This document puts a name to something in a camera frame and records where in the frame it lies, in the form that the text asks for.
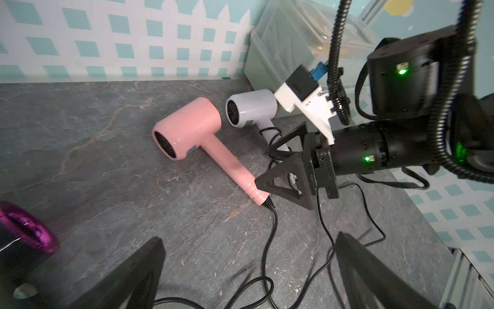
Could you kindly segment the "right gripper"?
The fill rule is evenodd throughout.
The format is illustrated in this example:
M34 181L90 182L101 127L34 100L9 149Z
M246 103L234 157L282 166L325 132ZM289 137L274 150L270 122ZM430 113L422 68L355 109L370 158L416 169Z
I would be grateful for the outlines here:
M340 198L329 144L321 133L308 133L306 122L270 145L268 154L283 162L255 179L258 189L310 211L317 207L319 189L328 199Z

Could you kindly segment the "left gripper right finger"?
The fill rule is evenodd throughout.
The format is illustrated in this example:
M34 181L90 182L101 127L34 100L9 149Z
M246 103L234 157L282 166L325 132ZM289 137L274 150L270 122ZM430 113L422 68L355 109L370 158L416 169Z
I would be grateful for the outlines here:
M436 308L350 234L338 234L335 251L351 308Z

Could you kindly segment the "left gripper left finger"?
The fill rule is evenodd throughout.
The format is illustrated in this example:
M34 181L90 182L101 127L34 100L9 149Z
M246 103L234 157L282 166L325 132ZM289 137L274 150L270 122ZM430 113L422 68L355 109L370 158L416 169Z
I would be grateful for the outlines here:
M153 237L70 308L152 308L165 261L161 238Z

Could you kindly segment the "white hair dryer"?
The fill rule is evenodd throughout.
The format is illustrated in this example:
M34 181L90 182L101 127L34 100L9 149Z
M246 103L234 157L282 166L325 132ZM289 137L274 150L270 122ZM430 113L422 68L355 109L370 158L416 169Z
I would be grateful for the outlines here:
M283 135L271 121L277 109L275 96L267 89L232 95L225 103L227 120L231 126L243 128L256 125L268 145L273 145Z

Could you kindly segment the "pink hair dryer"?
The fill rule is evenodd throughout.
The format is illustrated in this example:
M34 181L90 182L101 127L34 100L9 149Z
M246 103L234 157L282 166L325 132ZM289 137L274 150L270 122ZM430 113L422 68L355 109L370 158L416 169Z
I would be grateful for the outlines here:
M175 161L203 148L253 202L273 210L270 194L257 188L252 173L217 138L221 126L221 115L213 102L198 97L157 122L152 136L160 150Z

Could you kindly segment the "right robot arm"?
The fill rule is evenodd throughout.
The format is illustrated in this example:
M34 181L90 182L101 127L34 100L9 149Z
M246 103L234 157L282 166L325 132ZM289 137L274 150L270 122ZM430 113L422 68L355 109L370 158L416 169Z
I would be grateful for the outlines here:
M338 197L337 177L359 179L373 171L421 166L458 178L493 183L493 108L473 94L475 33L482 1L464 1L456 25L406 39L386 38L358 76L355 95L369 83L373 112L351 126L349 98L339 66L351 4L341 1L326 63L299 66L275 92L286 110L299 109L306 124L273 143L278 164L257 177L259 189L309 210L319 190Z

